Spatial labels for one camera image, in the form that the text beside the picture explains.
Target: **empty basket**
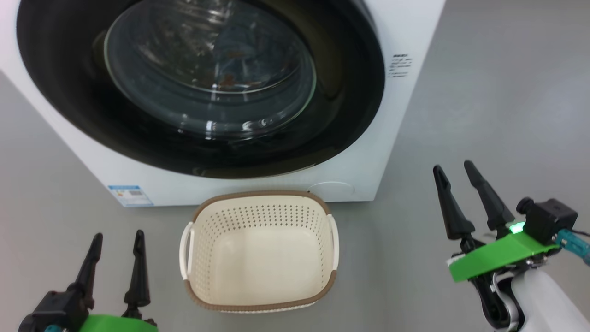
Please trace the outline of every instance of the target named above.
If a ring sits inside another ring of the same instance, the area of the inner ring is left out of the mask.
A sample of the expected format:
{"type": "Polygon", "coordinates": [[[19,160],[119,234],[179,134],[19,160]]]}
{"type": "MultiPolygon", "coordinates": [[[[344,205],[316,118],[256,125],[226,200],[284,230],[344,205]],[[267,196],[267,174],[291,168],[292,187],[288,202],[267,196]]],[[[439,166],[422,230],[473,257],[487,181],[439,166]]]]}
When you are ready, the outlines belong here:
{"type": "Polygon", "coordinates": [[[332,287],[338,259],[336,222],[326,203],[304,191],[212,198],[186,226],[179,251],[190,297],[235,313],[314,304],[332,287]]]}

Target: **front-loading washing machine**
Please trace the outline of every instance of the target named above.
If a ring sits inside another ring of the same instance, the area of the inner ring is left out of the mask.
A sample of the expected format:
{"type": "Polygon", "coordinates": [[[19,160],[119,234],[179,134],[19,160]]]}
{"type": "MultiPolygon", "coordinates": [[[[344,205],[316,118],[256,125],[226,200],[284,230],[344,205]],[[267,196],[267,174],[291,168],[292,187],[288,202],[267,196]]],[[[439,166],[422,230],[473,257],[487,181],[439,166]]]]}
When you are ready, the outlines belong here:
{"type": "Polygon", "coordinates": [[[124,206],[375,198],[444,0],[2,0],[0,70],[124,206]]]}

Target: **floor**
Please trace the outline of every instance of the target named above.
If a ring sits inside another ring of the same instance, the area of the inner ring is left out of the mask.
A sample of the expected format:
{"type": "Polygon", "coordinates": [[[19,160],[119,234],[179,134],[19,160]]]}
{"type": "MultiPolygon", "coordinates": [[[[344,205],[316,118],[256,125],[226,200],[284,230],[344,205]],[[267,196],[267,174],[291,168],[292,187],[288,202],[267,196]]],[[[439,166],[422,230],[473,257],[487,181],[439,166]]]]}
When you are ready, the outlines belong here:
{"type": "MultiPolygon", "coordinates": [[[[448,0],[376,200],[331,204],[336,284],[310,308],[264,315],[196,307],[176,258],[194,207],[122,208],[0,73],[0,321],[16,330],[47,291],[65,289],[96,232],[94,313],[122,314],[143,229],[143,313],[161,331],[491,331],[475,290],[447,271],[458,243],[446,239],[432,167],[444,167],[480,237],[467,158],[512,209],[524,196],[556,197],[589,231],[588,54],[587,0],[448,0]]],[[[561,253],[544,269],[590,318],[588,268],[561,253]]]]}

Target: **white basket handle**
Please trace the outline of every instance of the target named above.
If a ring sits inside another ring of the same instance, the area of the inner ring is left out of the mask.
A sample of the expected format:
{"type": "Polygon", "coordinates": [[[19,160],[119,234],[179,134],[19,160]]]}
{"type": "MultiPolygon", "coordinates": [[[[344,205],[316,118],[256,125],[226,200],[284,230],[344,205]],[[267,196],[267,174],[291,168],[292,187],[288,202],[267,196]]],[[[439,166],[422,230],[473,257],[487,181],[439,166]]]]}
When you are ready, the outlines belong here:
{"type": "Polygon", "coordinates": [[[332,270],[338,269],[338,263],[340,261],[340,237],[338,236],[338,227],[336,227],[336,220],[332,214],[327,215],[330,221],[330,228],[332,229],[332,245],[334,248],[334,261],[332,263],[332,270]]]}
{"type": "Polygon", "coordinates": [[[181,237],[181,247],[178,252],[178,261],[181,267],[181,275],[183,280],[188,279],[188,274],[191,273],[191,265],[192,265],[192,250],[193,250],[193,241],[192,238],[195,235],[195,231],[192,230],[193,222],[188,223],[186,225],[185,230],[182,232],[181,237]],[[186,241],[188,240],[188,236],[190,235],[191,241],[189,243],[188,249],[188,261],[186,260],[186,241]]]}

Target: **washing machine door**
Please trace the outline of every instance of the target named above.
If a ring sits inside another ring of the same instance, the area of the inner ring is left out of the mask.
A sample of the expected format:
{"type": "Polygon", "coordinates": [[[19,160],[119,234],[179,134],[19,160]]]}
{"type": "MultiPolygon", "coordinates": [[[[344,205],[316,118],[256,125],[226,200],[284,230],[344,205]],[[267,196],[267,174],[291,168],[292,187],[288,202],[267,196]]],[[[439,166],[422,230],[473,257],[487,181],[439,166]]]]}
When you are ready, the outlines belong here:
{"type": "Polygon", "coordinates": [[[204,177],[328,160],[384,88],[375,32],[348,0],[23,0],[17,37],[41,93],[81,131],[204,177]]]}

